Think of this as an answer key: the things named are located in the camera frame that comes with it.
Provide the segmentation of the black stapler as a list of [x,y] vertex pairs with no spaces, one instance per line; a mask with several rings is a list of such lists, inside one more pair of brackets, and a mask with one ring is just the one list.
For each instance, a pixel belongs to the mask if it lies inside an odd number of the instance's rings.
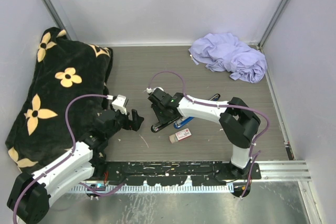
[[[178,111],[183,117],[194,117],[202,120],[219,123],[220,115],[226,111],[225,102],[206,101],[197,99],[189,95],[183,94],[182,100],[179,102]],[[174,123],[176,120],[166,124],[160,124],[159,121],[151,126],[153,133],[156,133],[168,125]]]

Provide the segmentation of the red white staple box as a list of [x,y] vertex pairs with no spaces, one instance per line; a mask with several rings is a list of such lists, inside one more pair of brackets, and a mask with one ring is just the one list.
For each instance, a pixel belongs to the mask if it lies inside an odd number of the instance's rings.
[[184,140],[188,137],[192,136],[189,129],[183,129],[181,131],[178,131],[172,135],[169,136],[169,140],[172,144],[177,143],[181,140]]

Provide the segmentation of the blue stapler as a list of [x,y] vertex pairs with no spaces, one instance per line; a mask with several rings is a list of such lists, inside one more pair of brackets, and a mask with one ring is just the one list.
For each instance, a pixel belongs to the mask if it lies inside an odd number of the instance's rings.
[[174,122],[173,126],[175,129],[180,129],[184,127],[186,124],[188,124],[193,118],[194,117],[192,116],[180,118]]

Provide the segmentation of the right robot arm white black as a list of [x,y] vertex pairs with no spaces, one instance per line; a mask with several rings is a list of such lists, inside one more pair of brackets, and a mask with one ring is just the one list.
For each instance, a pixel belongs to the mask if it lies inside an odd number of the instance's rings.
[[233,145],[230,172],[241,179],[250,169],[250,148],[260,126],[259,117],[240,99],[210,101],[176,93],[174,96],[161,88],[147,88],[159,125],[166,127],[180,118],[198,118],[221,125]]

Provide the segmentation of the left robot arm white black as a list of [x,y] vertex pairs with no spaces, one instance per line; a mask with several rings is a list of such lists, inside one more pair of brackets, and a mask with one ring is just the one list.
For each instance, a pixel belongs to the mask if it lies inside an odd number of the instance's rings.
[[73,186],[89,178],[101,179],[106,171],[104,150],[109,139],[121,129],[138,131],[143,121],[135,109],[126,114],[103,110],[92,130],[69,151],[33,174],[21,173],[7,201],[13,222],[39,223],[53,203]]

